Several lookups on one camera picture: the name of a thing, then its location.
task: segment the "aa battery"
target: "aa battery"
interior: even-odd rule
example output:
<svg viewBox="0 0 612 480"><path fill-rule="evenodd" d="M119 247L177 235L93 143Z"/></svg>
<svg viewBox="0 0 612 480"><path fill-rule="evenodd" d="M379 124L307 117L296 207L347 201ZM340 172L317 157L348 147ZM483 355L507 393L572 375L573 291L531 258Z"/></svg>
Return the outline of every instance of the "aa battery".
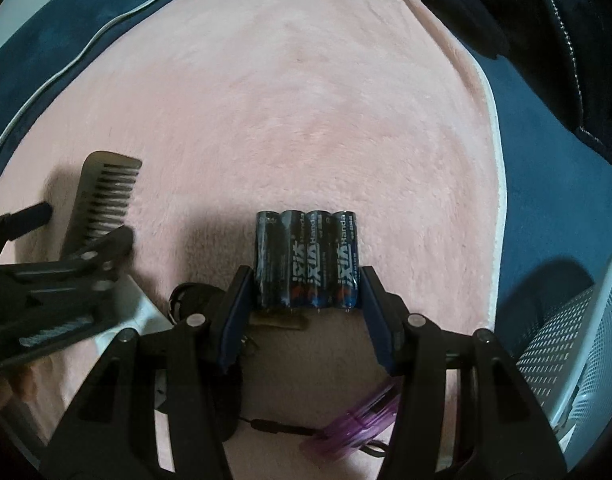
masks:
<svg viewBox="0 0 612 480"><path fill-rule="evenodd" d="M255 282L257 283L257 306L273 308L279 304L278 270L281 248L282 226L279 213L260 211L257 213L255 240Z"/></svg>
<svg viewBox="0 0 612 480"><path fill-rule="evenodd" d="M335 232L330 213L306 213L308 241L306 246L306 296L308 306L324 308L331 305L330 287Z"/></svg>
<svg viewBox="0 0 612 480"><path fill-rule="evenodd" d="M280 215L279 296L288 308L305 306L306 301L306 215L284 211Z"/></svg>
<svg viewBox="0 0 612 480"><path fill-rule="evenodd" d="M335 231L336 280L332 287L334 304L350 310L357 304L359 261L357 253L357 220L352 211L333 215Z"/></svg>

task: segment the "pink blanket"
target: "pink blanket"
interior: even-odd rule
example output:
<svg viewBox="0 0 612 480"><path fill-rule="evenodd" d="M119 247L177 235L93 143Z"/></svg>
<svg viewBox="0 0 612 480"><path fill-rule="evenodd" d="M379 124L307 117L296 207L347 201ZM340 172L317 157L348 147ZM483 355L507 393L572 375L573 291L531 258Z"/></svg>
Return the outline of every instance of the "pink blanket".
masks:
<svg viewBox="0 0 612 480"><path fill-rule="evenodd" d="M226 287L252 264L258 210L350 209L361 263L410 310L456 332L494 322L506 210L494 102L419 0L163 7L87 67L15 152L0 214L43 198L55 213L2 261L58 257L94 150L144 162L127 219L132 275L162 308L180 282ZM321 312L306 332L254 338L249 418L324 426L384 377L359 313ZM95 358L84 342L35 365L29 406L45 439ZM380 466L355 453L319 470L300 441L242 425L226 444L234 477L363 479Z"/></svg>

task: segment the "white plastic basket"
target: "white plastic basket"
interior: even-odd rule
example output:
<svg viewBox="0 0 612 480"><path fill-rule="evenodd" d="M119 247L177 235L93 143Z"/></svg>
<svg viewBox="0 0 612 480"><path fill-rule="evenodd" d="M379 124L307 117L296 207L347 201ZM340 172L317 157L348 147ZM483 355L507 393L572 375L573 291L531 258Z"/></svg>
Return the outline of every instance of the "white plastic basket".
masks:
<svg viewBox="0 0 612 480"><path fill-rule="evenodd" d="M612 259L598 285L542 326L517 367L572 468L612 417Z"/></svg>

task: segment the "blue fabric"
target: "blue fabric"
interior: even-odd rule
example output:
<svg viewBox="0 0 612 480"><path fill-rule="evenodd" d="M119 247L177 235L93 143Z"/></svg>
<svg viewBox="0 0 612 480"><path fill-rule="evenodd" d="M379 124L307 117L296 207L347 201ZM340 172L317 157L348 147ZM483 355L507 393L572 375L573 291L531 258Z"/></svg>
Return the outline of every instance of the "blue fabric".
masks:
<svg viewBox="0 0 612 480"><path fill-rule="evenodd" d="M71 62L103 25L145 1L51 0L43 6L0 49L0 134L33 92ZM109 44L169 1L158 0L116 24L73 69L39 97L0 152L0 175L30 126L68 83Z"/></svg>
<svg viewBox="0 0 612 480"><path fill-rule="evenodd" d="M570 135L515 68L504 58L472 52L488 77L497 105L506 166L508 210L499 274L496 333L509 348L520 323L532 312L504 307L549 309L556 291L528 290L527 301L508 301L523 282L552 262L571 262L596 281L612 255L612 167ZM574 269L554 286L579 291L589 283ZM560 294L562 301L571 294Z"/></svg>

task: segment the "comb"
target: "comb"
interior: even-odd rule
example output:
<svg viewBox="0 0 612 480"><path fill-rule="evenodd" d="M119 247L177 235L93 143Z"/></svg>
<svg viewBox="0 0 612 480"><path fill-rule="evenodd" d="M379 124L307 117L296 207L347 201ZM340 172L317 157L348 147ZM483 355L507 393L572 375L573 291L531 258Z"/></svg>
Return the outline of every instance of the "comb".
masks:
<svg viewBox="0 0 612 480"><path fill-rule="evenodd" d="M62 258L124 224L132 188L142 162L112 152L93 152L81 168L80 182Z"/></svg>

